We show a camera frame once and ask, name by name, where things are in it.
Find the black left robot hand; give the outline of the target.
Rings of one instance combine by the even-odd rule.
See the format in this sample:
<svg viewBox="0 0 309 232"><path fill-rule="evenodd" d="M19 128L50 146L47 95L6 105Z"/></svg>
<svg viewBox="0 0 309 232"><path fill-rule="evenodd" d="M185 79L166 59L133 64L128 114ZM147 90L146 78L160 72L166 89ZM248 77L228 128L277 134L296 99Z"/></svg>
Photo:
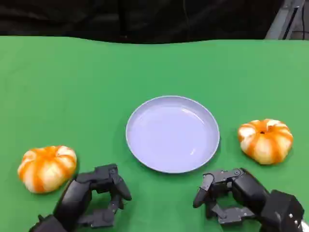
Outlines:
<svg viewBox="0 0 309 232"><path fill-rule="evenodd" d="M98 194L109 192L111 201L107 208L96 209L86 215L94 190ZM118 166L103 165L94 171L75 175L56 204L53 215L68 232L79 226L92 229L111 227L117 210L124 208L123 200L130 201L132 196L118 173Z"/></svg>

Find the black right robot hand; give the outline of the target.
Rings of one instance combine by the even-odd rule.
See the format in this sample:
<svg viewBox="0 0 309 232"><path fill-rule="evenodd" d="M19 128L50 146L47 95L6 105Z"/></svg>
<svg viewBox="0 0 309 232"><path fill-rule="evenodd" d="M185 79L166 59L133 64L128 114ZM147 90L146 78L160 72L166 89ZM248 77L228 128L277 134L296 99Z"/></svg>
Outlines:
<svg viewBox="0 0 309 232"><path fill-rule="evenodd" d="M222 208L219 197L232 193L242 207ZM203 174L203 181L193 201L193 207L205 205L206 218L218 218L221 225L241 224L246 219L261 220L261 212L269 197L265 187L246 169L210 171Z"/></svg>

